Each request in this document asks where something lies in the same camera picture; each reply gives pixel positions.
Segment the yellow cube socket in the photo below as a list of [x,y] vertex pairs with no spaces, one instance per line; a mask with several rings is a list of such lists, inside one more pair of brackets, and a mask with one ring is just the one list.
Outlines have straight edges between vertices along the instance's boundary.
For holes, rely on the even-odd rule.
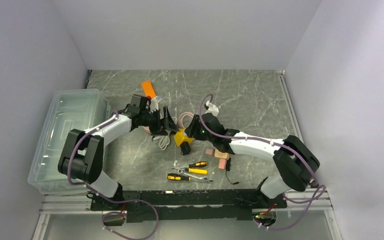
[[177,147],[180,147],[183,142],[191,144],[194,141],[194,138],[187,136],[184,128],[180,128],[179,131],[174,134],[173,139]]

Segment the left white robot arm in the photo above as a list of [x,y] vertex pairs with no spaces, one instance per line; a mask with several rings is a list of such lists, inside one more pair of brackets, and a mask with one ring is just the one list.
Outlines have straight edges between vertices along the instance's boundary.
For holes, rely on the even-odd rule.
[[108,120],[86,130],[68,132],[58,172],[67,176],[71,186],[80,185],[103,198],[109,209],[119,209],[124,203],[123,187],[105,173],[104,152],[107,145],[139,127],[147,127],[152,136],[179,131],[168,107],[160,108],[156,98],[134,94],[130,103]]

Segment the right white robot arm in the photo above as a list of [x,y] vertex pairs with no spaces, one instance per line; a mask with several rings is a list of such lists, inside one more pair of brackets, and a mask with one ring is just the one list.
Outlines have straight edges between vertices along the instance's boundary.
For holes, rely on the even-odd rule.
[[272,161],[277,175],[263,180],[255,194],[256,203],[262,208],[269,207],[277,196],[289,190],[303,192],[320,167],[320,161],[295,135],[285,139],[249,135],[225,128],[212,113],[194,115],[185,134],[198,141],[208,141],[223,153]]

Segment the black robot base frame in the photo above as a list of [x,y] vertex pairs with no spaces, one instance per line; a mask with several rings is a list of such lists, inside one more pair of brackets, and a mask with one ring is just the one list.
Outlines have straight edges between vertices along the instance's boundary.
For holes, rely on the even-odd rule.
[[283,196],[271,199],[259,188],[239,187],[238,182],[220,189],[124,190],[112,201],[88,192],[94,212],[126,211],[128,223],[159,220],[251,220],[257,210],[285,209]]

